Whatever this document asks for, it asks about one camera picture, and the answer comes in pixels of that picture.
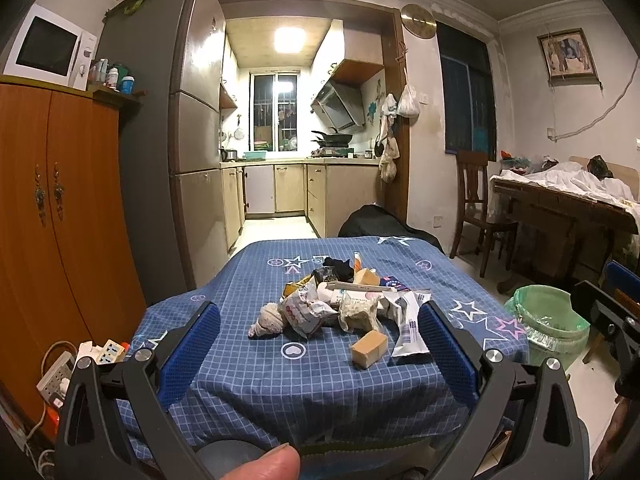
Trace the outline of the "person's left hand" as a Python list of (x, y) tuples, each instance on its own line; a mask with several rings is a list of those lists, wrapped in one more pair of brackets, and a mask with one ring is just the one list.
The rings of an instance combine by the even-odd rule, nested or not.
[(298, 480), (300, 457), (288, 443), (229, 471), (222, 480)]

